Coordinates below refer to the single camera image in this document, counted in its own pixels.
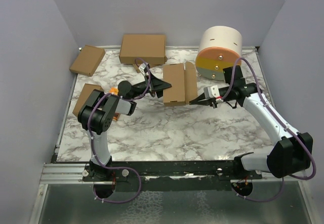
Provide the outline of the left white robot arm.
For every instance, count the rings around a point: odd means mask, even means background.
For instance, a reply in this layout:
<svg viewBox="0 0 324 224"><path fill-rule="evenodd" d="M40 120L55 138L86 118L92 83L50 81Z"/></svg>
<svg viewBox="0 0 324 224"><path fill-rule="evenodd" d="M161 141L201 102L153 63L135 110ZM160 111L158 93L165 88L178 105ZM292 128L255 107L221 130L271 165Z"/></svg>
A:
<svg viewBox="0 0 324 224"><path fill-rule="evenodd" d="M94 175L101 181L106 181L112 174L112 156L108 149L107 131L115 114L130 116L137 106L136 101L146 94L152 97L162 97L165 89L172 85L153 74L145 75L143 82L132 85L127 80L118 84L118 93L104 93L93 90L81 107L77 119L87 131L91 144L90 166Z"/></svg>

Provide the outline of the brown cardboard box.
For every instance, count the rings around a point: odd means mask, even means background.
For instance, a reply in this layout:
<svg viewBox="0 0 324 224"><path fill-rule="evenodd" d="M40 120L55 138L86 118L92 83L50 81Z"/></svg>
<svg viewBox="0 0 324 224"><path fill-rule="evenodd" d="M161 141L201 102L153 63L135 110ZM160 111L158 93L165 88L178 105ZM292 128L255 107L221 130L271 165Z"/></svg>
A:
<svg viewBox="0 0 324 224"><path fill-rule="evenodd" d="M197 98L197 75L195 65L189 61L163 67L163 81L171 87L163 91L164 106L185 106Z"/></svg>

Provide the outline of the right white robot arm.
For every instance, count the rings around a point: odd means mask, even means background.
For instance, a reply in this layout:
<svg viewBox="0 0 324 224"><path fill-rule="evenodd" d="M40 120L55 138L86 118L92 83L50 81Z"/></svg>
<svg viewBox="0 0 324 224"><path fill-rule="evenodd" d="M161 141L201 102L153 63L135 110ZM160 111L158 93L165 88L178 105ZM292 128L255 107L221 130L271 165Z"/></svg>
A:
<svg viewBox="0 0 324 224"><path fill-rule="evenodd" d="M273 148L264 153L245 153L236 156L232 172L244 179L251 171L271 173L276 178L293 175L311 165L313 138L307 132L300 133L284 120L268 102L256 83L246 83L240 66L223 70L225 82L232 87L205 87L204 92L191 105L211 106L235 101L235 106L245 108L261 125L273 143Z"/></svg>

